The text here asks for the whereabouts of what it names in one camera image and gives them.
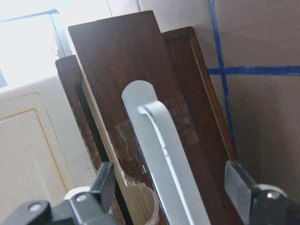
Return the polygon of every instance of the white panel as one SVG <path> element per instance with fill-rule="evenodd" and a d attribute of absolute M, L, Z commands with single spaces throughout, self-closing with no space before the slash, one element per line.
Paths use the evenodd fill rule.
<path fill-rule="evenodd" d="M 112 16 L 126 15 L 139 12 L 136 0 L 108 0 Z"/>
<path fill-rule="evenodd" d="M 0 69 L 8 86 L 22 86 L 57 73 L 50 15 L 0 22 Z"/>
<path fill-rule="evenodd" d="M 42 98 L 0 102 L 0 220 L 25 201 L 62 201 L 75 187 Z"/>
<path fill-rule="evenodd" d="M 76 50 L 68 32 L 69 26 L 112 16 L 107 0 L 61 1 L 58 5 L 58 11 L 73 54 L 76 54 Z"/>
<path fill-rule="evenodd" d="M 36 93 L 40 96 L 39 99 L 42 100 L 45 113 L 39 113 L 39 118 L 42 124 L 45 122 L 51 123 L 51 126 L 47 127 L 54 129 L 55 137 L 58 140 L 56 142 L 63 150 L 60 158 L 66 158 L 76 186 L 90 185 L 95 176 L 95 170 L 58 76 L 53 76 L 23 87 L 1 88 L 0 102 L 31 93 Z M 37 107 L 35 101 L 31 101 L 30 104 L 27 106 L 27 110 Z M 7 114 L 14 114 L 14 110 L 17 110 L 19 106 L 20 104 L 18 103 L 13 107 L 2 105 L 0 106 L 0 113 L 5 110 Z"/>

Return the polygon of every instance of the white cabinet door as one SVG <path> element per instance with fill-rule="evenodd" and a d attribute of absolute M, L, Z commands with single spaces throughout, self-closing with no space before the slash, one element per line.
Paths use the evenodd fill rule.
<path fill-rule="evenodd" d="M 94 175 L 58 77 L 0 89 L 0 222 L 26 201 L 59 204 Z"/>

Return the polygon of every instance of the wooden cabinet door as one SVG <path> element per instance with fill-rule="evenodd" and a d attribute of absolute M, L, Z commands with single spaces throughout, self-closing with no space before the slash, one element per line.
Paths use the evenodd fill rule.
<path fill-rule="evenodd" d="M 57 76 L 0 89 L 0 221 L 21 203 L 52 205 L 95 170 Z"/>
<path fill-rule="evenodd" d="M 89 151 L 92 163 L 95 169 L 98 170 L 102 161 L 107 161 L 107 155 L 103 149 L 103 144 L 83 94 L 83 78 L 77 59 L 74 55 L 71 55 L 57 60 L 55 64 L 77 125 Z M 123 214 L 125 214 L 124 218 L 126 219 L 126 221 L 124 221 L 119 204 L 115 197 L 112 200 L 110 212 L 117 219 L 120 225 L 124 225 L 125 222 L 127 224 L 132 222 L 128 216 L 128 212 L 123 208 Z"/>
<path fill-rule="evenodd" d="M 235 154 L 222 133 L 225 123 L 218 117 L 200 48 L 190 42 L 195 36 L 162 35 L 153 12 L 81 24 L 69 31 L 86 96 L 107 154 L 116 163 L 134 224 L 166 223 L 121 99 L 135 80 L 151 83 L 168 108 L 211 224 L 241 224 L 224 191 L 225 162 Z"/>

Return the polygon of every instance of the white handle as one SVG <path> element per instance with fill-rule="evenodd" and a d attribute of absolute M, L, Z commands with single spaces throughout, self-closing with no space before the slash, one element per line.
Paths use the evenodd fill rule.
<path fill-rule="evenodd" d="M 130 83 L 122 99 L 171 225 L 210 225 L 173 119 L 146 81 Z"/>

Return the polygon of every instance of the dark wood panel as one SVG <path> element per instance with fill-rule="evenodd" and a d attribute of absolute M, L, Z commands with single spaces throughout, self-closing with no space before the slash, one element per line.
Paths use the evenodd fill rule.
<path fill-rule="evenodd" d="M 167 48 L 152 12 L 77 25 L 69 31 L 124 173 L 154 188 L 150 175 L 143 172 L 145 163 L 121 100 L 126 85 L 145 80 L 170 111 L 211 223 L 242 224 L 223 187 L 226 151 L 232 158 L 235 154 L 195 36 L 170 31 L 164 34 Z"/>
<path fill-rule="evenodd" d="M 195 31 L 187 27 L 163 37 L 202 148 L 185 151 L 211 223 L 242 224 L 224 189 L 225 163 L 236 154 Z"/>
<path fill-rule="evenodd" d="M 82 83 L 83 79 L 77 59 L 74 55 L 72 55 L 57 60 L 55 64 L 77 125 L 89 151 L 93 166 L 97 171 L 101 166 L 102 159 L 99 155 L 99 151 L 94 141 L 93 134 L 90 130 L 89 123 L 87 122 L 82 109 L 81 101 L 79 100 L 82 97 L 78 96 L 78 92 L 76 92 L 76 88 L 81 88 L 80 84 Z M 113 216 L 118 220 L 118 222 L 121 225 L 124 225 L 125 221 L 115 198 L 112 201 L 111 210 Z"/>

